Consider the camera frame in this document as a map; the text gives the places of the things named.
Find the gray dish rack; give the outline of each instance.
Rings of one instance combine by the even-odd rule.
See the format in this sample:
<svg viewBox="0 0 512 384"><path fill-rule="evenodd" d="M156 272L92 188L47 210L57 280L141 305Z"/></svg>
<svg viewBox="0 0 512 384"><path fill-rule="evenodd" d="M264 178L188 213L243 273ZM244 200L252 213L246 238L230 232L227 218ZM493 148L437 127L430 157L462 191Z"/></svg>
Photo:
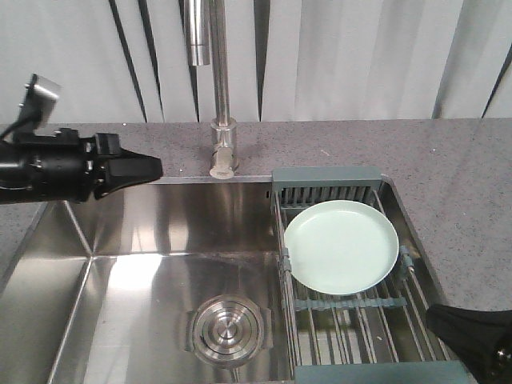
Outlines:
<svg viewBox="0 0 512 384"><path fill-rule="evenodd" d="M351 296L321 294L295 280L284 231L304 209L329 200L363 202L394 224L400 254L376 286ZM468 382L461 363L425 324L443 302L392 181L362 166L273 172L272 207L292 377L296 382Z"/></svg>

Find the white curtain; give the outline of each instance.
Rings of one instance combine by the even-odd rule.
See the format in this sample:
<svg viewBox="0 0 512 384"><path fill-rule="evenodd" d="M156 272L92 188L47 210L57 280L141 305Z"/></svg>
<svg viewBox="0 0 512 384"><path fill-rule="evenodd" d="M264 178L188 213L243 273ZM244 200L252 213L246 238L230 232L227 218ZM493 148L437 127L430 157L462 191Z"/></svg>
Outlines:
<svg viewBox="0 0 512 384"><path fill-rule="evenodd" d="M62 86L53 122L141 122L107 1L0 0L0 122L32 73Z"/></svg>
<svg viewBox="0 0 512 384"><path fill-rule="evenodd" d="M51 122L214 117L211 66L197 68L194 83L178 0L145 1L150 34L138 0L114 3L125 51L107 0L0 0L0 123L15 119L32 73L62 85ZM510 20L511 0L271 0L258 74L254 0L226 0L231 114L479 118L487 108L486 117L512 117Z"/></svg>
<svg viewBox="0 0 512 384"><path fill-rule="evenodd" d="M262 120L479 118L510 20L509 0L273 0Z"/></svg>

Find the drain strainer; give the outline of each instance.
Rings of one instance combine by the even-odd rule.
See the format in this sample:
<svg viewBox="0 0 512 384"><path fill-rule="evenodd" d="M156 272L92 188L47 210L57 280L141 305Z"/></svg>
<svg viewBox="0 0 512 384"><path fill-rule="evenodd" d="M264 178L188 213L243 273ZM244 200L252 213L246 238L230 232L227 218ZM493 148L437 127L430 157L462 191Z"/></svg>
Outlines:
<svg viewBox="0 0 512 384"><path fill-rule="evenodd" d="M248 298L223 295L199 307L192 337L196 355L220 366L240 366L262 346L263 319Z"/></svg>

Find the gray countertop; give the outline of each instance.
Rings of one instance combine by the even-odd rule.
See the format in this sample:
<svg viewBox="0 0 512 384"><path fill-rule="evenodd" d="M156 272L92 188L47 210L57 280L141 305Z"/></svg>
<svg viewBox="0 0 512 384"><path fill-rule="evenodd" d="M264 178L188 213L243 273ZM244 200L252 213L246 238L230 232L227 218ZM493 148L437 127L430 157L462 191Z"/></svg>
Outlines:
<svg viewBox="0 0 512 384"><path fill-rule="evenodd" d="M58 126L45 130L52 131ZM66 125L121 135L166 176L208 175L208 124ZM512 119L239 123L238 174L375 165L390 176L454 306L512 308ZM0 206L0 274L38 204Z"/></svg>

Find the light green plate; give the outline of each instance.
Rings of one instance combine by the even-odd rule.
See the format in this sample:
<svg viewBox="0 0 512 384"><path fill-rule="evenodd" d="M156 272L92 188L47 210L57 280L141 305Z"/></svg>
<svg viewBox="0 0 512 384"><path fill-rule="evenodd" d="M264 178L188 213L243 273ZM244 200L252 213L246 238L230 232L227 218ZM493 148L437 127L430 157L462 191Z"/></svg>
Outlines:
<svg viewBox="0 0 512 384"><path fill-rule="evenodd" d="M325 294L355 294L388 275L398 257L393 224L378 210L348 200L316 204L285 231L291 273Z"/></svg>

